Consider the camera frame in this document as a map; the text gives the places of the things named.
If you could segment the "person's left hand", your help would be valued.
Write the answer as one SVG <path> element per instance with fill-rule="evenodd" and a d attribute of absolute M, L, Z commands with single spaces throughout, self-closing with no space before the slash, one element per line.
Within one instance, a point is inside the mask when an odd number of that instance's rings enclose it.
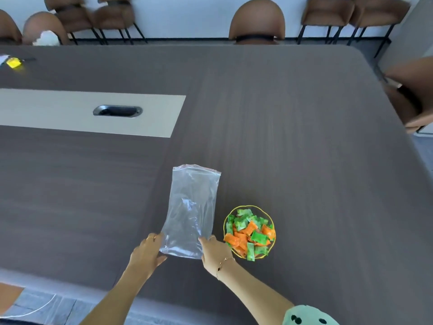
<path fill-rule="evenodd" d="M 141 278 L 146 281 L 156 270 L 158 266 L 155 265 L 157 257 L 160 254 L 160 248 L 163 233 L 150 233 L 140 245 L 138 245 L 130 256 L 127 270 L 134 274 L 136 278 Z"/>

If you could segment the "white crumpled cloth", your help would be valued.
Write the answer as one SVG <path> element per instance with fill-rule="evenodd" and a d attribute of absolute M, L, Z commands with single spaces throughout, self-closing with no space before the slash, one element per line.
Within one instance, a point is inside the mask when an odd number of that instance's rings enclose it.
<path fill-rule="evenodd" d="M 33 46 L 60 46 L 62 42 L 59 36 L 53 31 L 43 31 L 40 37 L 32 42 Z"/>

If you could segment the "brown upholstered chair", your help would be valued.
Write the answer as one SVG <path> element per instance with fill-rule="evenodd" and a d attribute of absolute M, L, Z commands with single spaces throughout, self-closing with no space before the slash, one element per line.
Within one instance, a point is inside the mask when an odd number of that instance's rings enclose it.
<path fill-rule="evenodd" d="M 55 12 L 75 44 L 78 44 L 74 36 L 75 32 L 91 30 L 98 42 L 104 45 L 103 40 L 95 31 L 93 16 L 85 7 L 84 0 L 44 0 L 44 3 L 48 11 Z"/>
<path fill-rule="evenodd" d="M 406 132 L 433 123 L 433 55 L 388 68 L 382 87 Z"/>
<path fill-rule="evenodd" d="M 235 12 L 229 37 L 238 45 L 278 45 L 285 39 L 285 18 L 272 0 L 250 0 Z"/>
<path fill-rule="evenodd" d="M 328 27 L 325 44 L 337 44 L 340 33 L 349 24 L 354 10 L 352 0 L 307 0 L 297 44 L 301 43 L 307 26 Z"/>
<path fill-rule="evenodd" d="M 104 30 L 117 30 L 124 42 L 126 42 L 122 31 L 124 30 L 127 34 L 130 44 L 133 44 L 133 39 L 130 36 L 128 28 L 134 26 L 138 33 L 141 35 L 144 42 L 147 44 L 148 41 L 144 34 L 136 24 L 136 17 L 131 3 L 132 0 L 97 0 L 99 4 L 104 2 L 104 5 L 93 12 L 92 19 L 96 29 L 98 29 L 102 35 L 103 44 L 108 45 L 108 40 L 105 37 Z"/>
<path fill-rule="evenodd" d="M 369 27 L 388 26 L 388 31 L 382 38 L 382 42 L 374 55 L 376 58 L 383 46 L 388 42 L 394 26 L 400 24 L 410 10 L 411 4 L 404 0 L 352 0 L 354 11 L 349 24 L 354 31 L 347 45 L 354 40 L 357 31 L 362 28 L 359 39 Z"/>
<path fill-rule="evenodd" d="M 70 44 L 68 33 L 62 22 L 50 12 L 37 12 L 26 20 L 23 27 L 22 44 L 32 46 L 32 42 L 39 38 L 43 31 L 55 32 L 59 36 L 62 45 Z"/>
<path fill-rule="evenodd" d="M 22 33 L 12 17 L 0 9 L 0 44 L 22 44 Z"/>

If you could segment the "person's right hand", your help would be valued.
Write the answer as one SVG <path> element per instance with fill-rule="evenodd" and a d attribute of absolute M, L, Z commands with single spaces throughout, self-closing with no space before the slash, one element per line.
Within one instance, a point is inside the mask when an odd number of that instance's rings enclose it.
<path fill-rule="evenodd" d="M 207 250 L 202 250 L 202 262 L 205 270 L 213 277 L 218 278 L 222 266 L 227 261 L 234 260 L 229 246 L 225 242 L 220 242 L 214 235 L 208 239 Z"/>

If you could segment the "person's right forearm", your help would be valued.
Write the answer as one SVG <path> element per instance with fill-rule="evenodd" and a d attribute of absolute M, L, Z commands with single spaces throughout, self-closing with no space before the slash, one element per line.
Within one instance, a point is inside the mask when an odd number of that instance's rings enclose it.
<path fill-rule="evenodd" d="M 258 325 L 282 325 L 286 311 L 294 304 L 261 282 L 235 260 L 227 261 L 218 279 L 247 308 Z"/>

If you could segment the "person's left forearm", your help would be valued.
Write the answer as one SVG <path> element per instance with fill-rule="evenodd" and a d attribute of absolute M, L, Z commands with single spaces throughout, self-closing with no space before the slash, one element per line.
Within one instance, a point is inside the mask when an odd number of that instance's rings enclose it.
<path fill-rule="evenodd" d="M 151 274 L 142 266 L 127 267 L 117 284 L 79 325 L 124 325 L 135 297 Z"/>

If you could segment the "orange flat board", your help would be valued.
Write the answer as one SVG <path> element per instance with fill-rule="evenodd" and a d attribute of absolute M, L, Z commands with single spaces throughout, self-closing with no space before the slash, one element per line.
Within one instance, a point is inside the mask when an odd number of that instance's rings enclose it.
<path fill-rule="evenodd" d="M 14 305 L 23 290 L 20 286 L 0 283 L 0 316 Z"/>

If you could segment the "green dotted sleeve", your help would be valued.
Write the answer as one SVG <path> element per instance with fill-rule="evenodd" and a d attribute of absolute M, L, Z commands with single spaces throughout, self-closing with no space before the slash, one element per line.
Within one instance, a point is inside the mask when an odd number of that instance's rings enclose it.
<path fill-rule="evenodd" d="M 339 325 L 339 323 L 320 309 L 297 305 L 286 311 L 282 325 Z"/>

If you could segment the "clear plastic zip bag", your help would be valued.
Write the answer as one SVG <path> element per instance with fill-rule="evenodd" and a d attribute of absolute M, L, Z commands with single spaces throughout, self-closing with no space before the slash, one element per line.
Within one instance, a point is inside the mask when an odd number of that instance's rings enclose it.
<path fill-rule="evenodd" d="M 212 234 L 220 176 L 221 172 L 199 165 L 172 169 L 168 212 L 161 230 L 162 254 L 202 258 L 199 238 Z"/>

